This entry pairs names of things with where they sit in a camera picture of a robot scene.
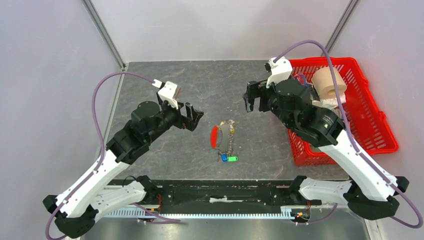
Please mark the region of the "red grey key organizer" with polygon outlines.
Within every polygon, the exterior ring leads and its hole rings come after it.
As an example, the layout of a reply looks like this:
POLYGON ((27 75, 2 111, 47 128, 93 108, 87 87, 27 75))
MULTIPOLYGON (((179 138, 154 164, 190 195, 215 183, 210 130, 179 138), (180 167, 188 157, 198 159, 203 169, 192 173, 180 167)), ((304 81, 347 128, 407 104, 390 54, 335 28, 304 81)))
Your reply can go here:
POLYGON ((238 122, 229 119, 222 121, 219 125, 215 125, 210 133, 210 145, 213 149, 218 150, 218 154, 222 156, 226 154, 228 157, 234 154, 234 139, 236 124, 238 122))

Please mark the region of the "blue key tag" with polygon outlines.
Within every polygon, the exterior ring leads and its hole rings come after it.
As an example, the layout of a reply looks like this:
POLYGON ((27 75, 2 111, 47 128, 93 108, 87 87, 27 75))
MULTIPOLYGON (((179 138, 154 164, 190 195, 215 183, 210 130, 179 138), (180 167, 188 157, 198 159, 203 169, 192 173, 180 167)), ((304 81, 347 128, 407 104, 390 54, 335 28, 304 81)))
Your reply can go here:
POLYGON ((226 162, 228 161, 228 157, 227 157, 227 155, 226 155, 226 154, 222 154, 222 155, 221 155, 221 160, 222 160, 224 163, 226 163, 226 162))

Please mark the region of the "green key tag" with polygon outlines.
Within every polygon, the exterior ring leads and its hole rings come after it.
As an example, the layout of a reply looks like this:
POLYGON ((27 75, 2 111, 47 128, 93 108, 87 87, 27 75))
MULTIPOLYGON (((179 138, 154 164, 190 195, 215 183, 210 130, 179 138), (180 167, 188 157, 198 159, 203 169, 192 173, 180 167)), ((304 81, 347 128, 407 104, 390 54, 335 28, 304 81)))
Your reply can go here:
POLYGON ((238 157, 237 156, 229 156, 227 158, 227 162, 237 162, 238 161, 238 157))

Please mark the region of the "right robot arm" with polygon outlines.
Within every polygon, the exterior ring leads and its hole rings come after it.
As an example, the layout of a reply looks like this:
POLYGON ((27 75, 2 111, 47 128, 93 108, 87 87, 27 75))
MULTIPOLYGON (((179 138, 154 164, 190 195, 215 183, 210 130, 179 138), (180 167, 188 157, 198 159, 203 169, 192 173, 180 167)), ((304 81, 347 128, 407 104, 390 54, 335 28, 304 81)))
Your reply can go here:
POLYGON ((348 175, 346 181, 316 180, 297 176, 289 186, 289 200, 296 205, 318 201, 346 205, 367 220, 393 217, 398 208, 396 187, 401 192, 409 181, 384 171, 356 142, 350 142, 343 120, 333 111, 314 106, 311 90, 290 78, 266 85, 250 81, 243 95, 251 112, 259 99, 259 111, 272 112, 297 137, 331 157, 348 175))

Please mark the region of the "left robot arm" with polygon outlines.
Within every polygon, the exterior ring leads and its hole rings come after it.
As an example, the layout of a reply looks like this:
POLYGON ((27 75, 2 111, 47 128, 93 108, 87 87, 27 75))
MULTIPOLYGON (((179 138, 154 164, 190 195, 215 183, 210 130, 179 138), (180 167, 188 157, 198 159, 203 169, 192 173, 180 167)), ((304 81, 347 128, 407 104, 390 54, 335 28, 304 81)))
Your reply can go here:
POLYGON ((75 239, 115 210, 140 202, 152 204, 158 188, 146 175, 107 194, 99 192, 171 127, 194 131, 203 115, 188 102, 178 102, 176 108, 167 101, 140 103, 123 129, 103 147, 99 159, 68 190, 44 198, 43 204, 58 230, 75 239))

